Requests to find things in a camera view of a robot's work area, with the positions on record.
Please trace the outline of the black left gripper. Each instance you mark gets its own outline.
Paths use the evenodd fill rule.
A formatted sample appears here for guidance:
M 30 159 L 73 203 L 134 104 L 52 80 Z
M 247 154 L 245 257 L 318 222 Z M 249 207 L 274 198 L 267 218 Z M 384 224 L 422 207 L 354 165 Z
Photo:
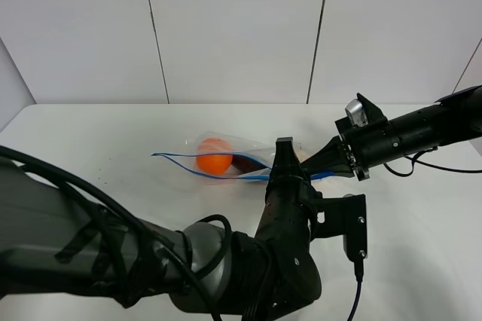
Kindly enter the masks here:
M 268 249 L 309 249 L 322 193 L 305 180 L 292 137 L 276 140 L 264 209 L 255 232 L 257 243 Z

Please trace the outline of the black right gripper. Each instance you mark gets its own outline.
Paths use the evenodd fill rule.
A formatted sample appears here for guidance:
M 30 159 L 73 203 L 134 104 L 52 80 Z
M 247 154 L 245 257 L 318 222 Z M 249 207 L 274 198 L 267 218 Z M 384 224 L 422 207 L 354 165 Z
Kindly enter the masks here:
M 348 117 L 335 122 L 337 130 L 345 144 L 349 159 L 354 166 L 359 181 L 370 177 L 369 169 L 384 164 L 391 154 L 391 135 L 386 117 L 375 120 L 363 127 L 351 124 Z M 328 177 L 353 178 L 351 170 L 343 167 L 343 143 L 339 136 L 334 136 L 327 145 L 304 160 L 300 165 L 308 170 L 311 179 Z

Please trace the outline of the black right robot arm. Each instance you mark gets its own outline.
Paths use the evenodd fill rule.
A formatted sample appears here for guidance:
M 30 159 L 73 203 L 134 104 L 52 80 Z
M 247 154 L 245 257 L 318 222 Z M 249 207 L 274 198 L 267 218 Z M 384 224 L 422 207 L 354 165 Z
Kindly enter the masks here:
M 369 169 L 412 154 L 481 137 L 481 86 L 389 120 L 360 93 L 335 122 L 338 135 L 301 163 L 308 174 L 365 180 Z

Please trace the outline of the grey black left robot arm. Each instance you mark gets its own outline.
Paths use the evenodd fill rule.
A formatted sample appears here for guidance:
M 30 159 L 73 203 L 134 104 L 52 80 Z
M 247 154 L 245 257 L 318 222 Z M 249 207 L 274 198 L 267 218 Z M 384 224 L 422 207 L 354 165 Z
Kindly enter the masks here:
M 317 300 L 313 188 L 290 139 L 276 143 L 255 236 L 221 215 L 182 231 L 136 218 L 54 165 L 1 149 L 1 294 L 69 293 L 132 307 L 167 294 L 188 313 L 275 320 Z

